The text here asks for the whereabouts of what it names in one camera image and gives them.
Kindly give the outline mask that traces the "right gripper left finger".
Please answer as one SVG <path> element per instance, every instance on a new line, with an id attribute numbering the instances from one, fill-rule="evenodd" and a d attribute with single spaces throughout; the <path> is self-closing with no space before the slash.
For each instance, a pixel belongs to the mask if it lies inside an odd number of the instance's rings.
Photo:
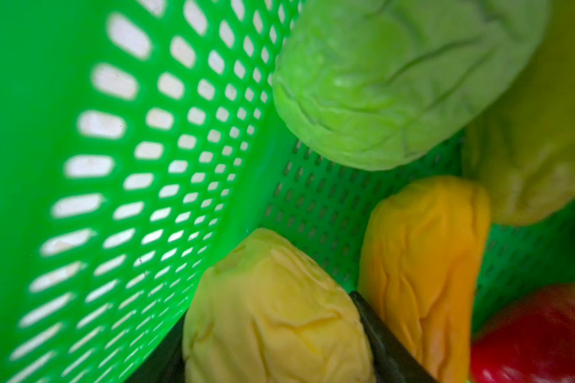
<path id="1" fill-rule="evenodd" d="M 184 383 L 182 353 L 185 313 L 150 356 L 126 380 L 127 383 Z"/>

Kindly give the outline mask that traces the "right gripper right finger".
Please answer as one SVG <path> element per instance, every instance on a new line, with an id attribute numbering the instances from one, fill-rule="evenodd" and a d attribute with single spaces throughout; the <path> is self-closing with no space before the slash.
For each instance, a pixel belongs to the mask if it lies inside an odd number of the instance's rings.
<path id="1" fill-rule="evenodd" d="M 368 337 L 375 376 L 382 383 L 436 383 L 357 291 L 350 294 Z"/>

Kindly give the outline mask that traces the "red strawberry toy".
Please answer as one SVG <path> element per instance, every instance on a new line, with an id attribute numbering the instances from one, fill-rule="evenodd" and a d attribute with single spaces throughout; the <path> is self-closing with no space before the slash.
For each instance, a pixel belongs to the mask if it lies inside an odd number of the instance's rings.
<path id="1" fill-rule="evenodd" d="M 575 382 L 575 283 L 498 311 L 471 345 L 472 382 Z"/>

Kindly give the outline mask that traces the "orange banana toy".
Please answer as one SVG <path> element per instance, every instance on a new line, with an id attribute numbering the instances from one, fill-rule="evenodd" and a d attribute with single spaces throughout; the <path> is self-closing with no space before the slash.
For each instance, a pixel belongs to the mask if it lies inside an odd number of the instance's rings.
<path id="1" fill-rule="evenodd" d="M 415 180 L 371 213 L 358 292 L 439 382 L 465 382 L 490 197 L 457 176 Z"/>

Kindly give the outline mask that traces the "pale yellow fruit toy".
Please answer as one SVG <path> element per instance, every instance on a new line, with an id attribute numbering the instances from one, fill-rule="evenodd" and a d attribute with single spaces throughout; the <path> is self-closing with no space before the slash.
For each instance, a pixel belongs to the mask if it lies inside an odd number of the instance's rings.
<path id="1" fill-rule="evenodd" d="M 188 382 L 372 382 L 359 311 L 312 258 L 268 229 L 203 274 L 185 318 Z"/>

